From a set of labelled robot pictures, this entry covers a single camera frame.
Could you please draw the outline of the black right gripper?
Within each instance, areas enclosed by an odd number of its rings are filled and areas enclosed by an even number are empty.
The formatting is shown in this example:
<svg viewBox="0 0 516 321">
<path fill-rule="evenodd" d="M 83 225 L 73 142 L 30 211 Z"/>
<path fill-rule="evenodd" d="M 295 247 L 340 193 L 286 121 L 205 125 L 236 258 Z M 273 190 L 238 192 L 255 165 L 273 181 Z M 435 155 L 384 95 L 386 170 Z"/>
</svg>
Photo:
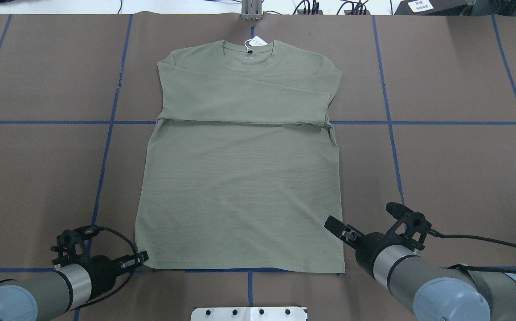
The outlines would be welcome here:
<svg viewBox="0 0 516 321">
<path fill-rule="evenodd" d="M 344 224 L 334 216 L 328 216 L 324 228 L 347 245 L 354 245 L 358 265 L 374 277 L 374 264 L 378 255 L 388 246 L 394 245 L 394 236 L 381 232 L 363 235 L 350 224 Z"/>
</svg>

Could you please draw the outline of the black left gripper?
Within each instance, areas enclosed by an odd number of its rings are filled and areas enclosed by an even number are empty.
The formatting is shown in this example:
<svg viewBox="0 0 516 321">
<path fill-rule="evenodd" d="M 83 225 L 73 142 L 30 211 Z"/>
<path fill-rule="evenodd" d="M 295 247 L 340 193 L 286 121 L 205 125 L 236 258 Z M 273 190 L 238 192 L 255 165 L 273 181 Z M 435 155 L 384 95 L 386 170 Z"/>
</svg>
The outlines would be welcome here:
<svg viewBox="0 0 516 321">
<path fill-rule="evenodd" d="M 92 290 L 111 290 L 120 276 L 121 270 L 132 270 L 144 265 L 149 260 L 146 251 L 119 257 L 119 264 L 105 255 L 91 257 L 90 280 Z"/>
</svg>

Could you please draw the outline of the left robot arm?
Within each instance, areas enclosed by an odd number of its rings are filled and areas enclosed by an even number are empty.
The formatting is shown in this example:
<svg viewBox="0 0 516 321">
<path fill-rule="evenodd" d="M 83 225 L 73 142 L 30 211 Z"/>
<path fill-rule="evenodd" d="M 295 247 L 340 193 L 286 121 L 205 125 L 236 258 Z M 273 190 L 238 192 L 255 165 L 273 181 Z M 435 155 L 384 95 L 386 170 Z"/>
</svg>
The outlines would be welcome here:
<svg viewBox="0 0 516 321">
<path fill-rule="evenodd" d="M 96 255 L 70 259 L 54 270 L 24 280 L 0 280 L 0 321 L 51 321 L 109 296 L 117 278 L 149 260 L 146 251 L 111 260 Z"/>
</svg>

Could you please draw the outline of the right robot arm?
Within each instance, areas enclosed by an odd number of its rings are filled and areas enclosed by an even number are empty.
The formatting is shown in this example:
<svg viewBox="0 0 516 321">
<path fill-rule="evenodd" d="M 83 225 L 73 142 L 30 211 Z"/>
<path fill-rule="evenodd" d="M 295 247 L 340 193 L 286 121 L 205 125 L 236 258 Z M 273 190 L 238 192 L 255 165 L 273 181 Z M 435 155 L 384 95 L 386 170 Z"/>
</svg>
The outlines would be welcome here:
<svg viewBox="0 0 516 321">
<path fill-rule="evenodd" d="M 431 264 L 418 254 L 431 228 L 421 213 L 399 215 L 385 234 L 363 234 L 332 216 L 324 226 L 419 321 L 516 321 L 516 273 Z"/>
</svg>

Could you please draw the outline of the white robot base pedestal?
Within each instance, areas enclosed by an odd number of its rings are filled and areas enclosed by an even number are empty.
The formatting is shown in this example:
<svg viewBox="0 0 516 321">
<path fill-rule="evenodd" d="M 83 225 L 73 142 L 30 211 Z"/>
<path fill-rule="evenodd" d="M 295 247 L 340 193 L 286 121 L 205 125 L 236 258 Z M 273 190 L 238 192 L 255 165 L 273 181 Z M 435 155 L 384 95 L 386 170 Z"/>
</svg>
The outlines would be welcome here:
<svg viewBox="0 0 516 321">
<path fill-rule="evenodd" d="M 308 321 L 306 307 L 208 307 L 196 308 L 191 321 Z"/>
</svg>

